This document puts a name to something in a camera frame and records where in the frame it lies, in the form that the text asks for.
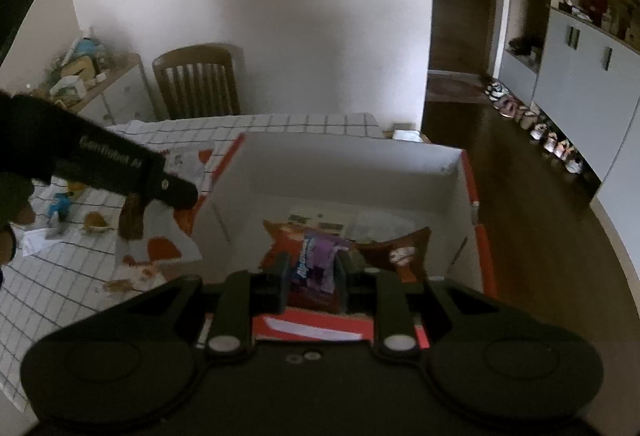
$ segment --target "screw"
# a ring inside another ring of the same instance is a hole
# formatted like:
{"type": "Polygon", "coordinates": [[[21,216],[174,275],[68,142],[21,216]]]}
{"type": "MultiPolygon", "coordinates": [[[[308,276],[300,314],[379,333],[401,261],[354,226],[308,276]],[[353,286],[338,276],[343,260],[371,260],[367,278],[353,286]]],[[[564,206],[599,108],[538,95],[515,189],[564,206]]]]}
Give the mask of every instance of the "screw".
{"type": "Polygon", "coordinates": [[[305,353],[304,357],[310,362],[314,362],[316,360],[320,360],[322,358],[322,353],[317,351],[308,351],[305,353]]]}
{"type": "Polygon", "coordinates": [[[302,364],[302,362],[304,362],[304,361],[305,361],[305,359],[304,359],[304,358],[302,358],[302,355],[296,355],[296,354],[294,354],[294,353],[291,353],[290,355],[287,355],[287,356],[285,357],[285,361],[286,361],[288,364],[294,364],[294,365],[297,365],[297,364],[302,364]]]}
{"type": "Polygon", "coordinates": [[[409,351],[417,345],[414,337],[410,337],[409,335],[391,335],[386,337],[383,343],[388,350],[394,352],[409,351]]]}
{"type": "Polygon", "coordinates": [[[240,347],[238,337],[232,335],[218,335],[209,340],[209,349],[218,353],[231,353],[240,347]]]}

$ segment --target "checkered tablecloth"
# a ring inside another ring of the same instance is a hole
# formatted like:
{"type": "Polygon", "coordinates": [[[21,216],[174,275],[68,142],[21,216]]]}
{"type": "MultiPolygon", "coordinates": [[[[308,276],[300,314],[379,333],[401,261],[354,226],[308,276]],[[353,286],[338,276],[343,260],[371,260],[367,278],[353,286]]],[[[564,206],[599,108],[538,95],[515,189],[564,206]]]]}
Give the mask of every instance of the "checkered tablecloth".
{"type": "MultiPolygon", "coordinates": [[[[154,150],[194,146],[213,149],[207,172],[213,172],[233,140],[245,131],[308,132],[382,138],[382,130],[370,114],[307,115],[264,114],[183,119],[155,123],[133,121],[111,127],[116,133],[154,150]]],[[[210,189],[205,178],[201,193],[210,189]]],[[[66,182],[36,183],[31,204],[37,226],[44,226],[46,213],[56,193],[66,192],[66,182]]],[[[0,290],[0,389],[17,409],[32,417],[20,384],[20,362],[31,344],[53,330],[84,319],[123,300],[138,295],[155,281],[136,281],[127,293],[109,294],[105,282],[130,278],[131,269],[114,262],[116,226],[124,198],[87,189],[72,205],[63,241],[36,255],[15,259],[3,267],[0,290]],[[86,234],[84,216],[99,211],[113,226],[110,231],[86,234]]]]}

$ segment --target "wooden floor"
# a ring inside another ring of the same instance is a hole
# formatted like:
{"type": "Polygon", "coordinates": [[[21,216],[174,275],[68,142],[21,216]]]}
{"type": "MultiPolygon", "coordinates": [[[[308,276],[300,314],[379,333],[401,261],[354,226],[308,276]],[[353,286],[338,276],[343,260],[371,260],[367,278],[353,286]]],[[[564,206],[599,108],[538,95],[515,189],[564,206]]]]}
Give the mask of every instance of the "wooden floor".
{"type": "Polygon", "coordinates": [[[490,105],[429,101],[422,131],[468,151],[501,300],[593,341],[606,377],[588,419],[638,434],[640,318],[591,193],[490,105]]]}

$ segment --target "chair backrest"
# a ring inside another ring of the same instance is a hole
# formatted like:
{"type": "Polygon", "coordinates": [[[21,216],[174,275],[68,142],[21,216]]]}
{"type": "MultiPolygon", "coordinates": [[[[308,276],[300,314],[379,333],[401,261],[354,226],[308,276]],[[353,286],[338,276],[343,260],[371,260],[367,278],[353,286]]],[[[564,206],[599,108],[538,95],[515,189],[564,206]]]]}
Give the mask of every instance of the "chair backrest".
{"type": "Polygon", "coordinates": [[[240,114],[231,54],[200,44],[158,56],[154,74],[169,118],[240,114]]]}

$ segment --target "door handle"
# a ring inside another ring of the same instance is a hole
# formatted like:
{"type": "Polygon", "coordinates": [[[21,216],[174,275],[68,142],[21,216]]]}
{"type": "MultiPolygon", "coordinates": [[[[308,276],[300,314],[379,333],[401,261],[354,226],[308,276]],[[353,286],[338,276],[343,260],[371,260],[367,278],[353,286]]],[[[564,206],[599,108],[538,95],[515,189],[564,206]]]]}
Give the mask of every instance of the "door handle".
{"type": "Polygon", "coordinates": [[[613,56],[613,48],[607,48],[607,56],[604,62],[604,70],[609,70],[609,66],[611,65],[611,57],[613,56]]]}

